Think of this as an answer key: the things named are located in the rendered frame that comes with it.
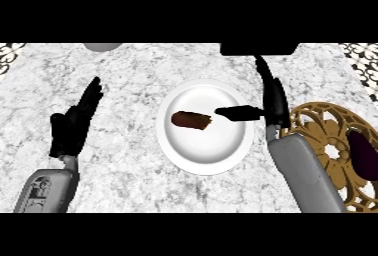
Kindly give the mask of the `dark purple eggplant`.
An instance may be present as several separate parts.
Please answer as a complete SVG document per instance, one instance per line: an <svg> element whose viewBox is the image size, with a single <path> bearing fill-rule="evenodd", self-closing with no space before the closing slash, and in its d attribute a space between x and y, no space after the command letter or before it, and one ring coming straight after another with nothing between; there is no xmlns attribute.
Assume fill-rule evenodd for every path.
<svg viewBox="0 0 378 256"><path fill-rule="evenodd" d="M367 181L378 181L378 152L363 134L356 130L347 133L350 158L356 174Z"/></svg>

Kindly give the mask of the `white round plate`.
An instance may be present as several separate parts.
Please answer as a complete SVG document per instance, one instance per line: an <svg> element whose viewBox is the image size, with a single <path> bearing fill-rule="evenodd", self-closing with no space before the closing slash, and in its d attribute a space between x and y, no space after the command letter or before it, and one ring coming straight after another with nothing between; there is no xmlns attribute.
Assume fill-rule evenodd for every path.
<svg viewBox="0 0 378 256"><path fill-rule="evenodd" d="M220 107L246 105L237 90L214 79L181 83L156 113L156 139L172 164L196 175L217 175L243 160L252 140L251 122L232 122Z"/></svg>

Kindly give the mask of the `black appliance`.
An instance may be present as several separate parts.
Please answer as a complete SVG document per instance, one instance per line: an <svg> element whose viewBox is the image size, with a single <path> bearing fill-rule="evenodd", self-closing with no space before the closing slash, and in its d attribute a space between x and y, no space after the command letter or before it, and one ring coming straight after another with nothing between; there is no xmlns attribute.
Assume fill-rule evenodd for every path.
<svg viewBox="0 0 378 256"><path fill-rule="evenodd" d="M297 43L221 43L220 54L223 56L291 55L297 47Z"/></svg>

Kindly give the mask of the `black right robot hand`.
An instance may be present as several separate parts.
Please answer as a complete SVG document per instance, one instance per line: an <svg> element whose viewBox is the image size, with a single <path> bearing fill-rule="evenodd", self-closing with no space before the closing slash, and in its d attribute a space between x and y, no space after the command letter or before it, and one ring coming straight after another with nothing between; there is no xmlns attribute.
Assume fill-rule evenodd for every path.
<svg viewBox="0 0 378 256"><path fill-rule="evenodd" d="M255 55L257 72L263 80L263 108L251 105L220 107L214 110L217 115L226 117L232 122L257 121L266 119L266 125L291 127L289 109L285 90L280 80L273 77L267 62Z"/></svg>

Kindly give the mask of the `gold ornate round placemat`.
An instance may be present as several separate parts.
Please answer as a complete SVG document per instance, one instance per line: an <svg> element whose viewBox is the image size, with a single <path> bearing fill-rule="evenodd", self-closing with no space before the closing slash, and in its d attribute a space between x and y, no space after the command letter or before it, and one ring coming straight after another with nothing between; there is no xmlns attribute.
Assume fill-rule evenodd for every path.
<svg viewBox="0 0 378 256"><path fill-rule="evenodd" d="M298 133L307 140L330 181L339 191L348 212L378 213L378 181L354 172L350 160L347 130L353 128L378 152L378 131L348 109L326 102L308 102L291 110L291 128L279 136Z"/></svg>

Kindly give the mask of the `brown sweet potato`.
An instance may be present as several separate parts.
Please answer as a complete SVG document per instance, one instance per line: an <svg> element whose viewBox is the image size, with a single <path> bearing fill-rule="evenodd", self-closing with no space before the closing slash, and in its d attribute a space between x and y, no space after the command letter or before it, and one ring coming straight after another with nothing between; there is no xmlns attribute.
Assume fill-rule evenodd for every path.
<svg viewBox="0 0 378 256"><path fill-rule="evenodd" d="M178 111L171 115L171 123L178 127L203 130L211 123L211 117L199 113Z"/></svg>

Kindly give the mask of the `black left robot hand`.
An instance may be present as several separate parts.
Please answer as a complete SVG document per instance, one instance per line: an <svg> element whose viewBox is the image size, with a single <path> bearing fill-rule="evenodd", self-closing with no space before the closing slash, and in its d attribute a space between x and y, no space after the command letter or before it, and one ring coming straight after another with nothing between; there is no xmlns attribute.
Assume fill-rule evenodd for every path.
<svg viewBox="0 0 378 256"><path fill-rule="evenodd" d="M51 146L48 156L78 156L90 127L90 121L103 97L100 78L94 77L84 90L78 104L71 106L66 113L50 116Z"/></svg>

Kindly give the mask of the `grey round object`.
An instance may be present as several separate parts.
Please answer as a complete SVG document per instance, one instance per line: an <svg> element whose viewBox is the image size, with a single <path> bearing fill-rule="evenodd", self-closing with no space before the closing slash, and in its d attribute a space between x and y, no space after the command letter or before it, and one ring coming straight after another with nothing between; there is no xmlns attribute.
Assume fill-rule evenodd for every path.
<svg viewBox="0 0 378 256"><path fill-rule="evenodd" d="M85 48L93 52L106 52L116 49L121 44L119 43L85 43Z"/></svg>

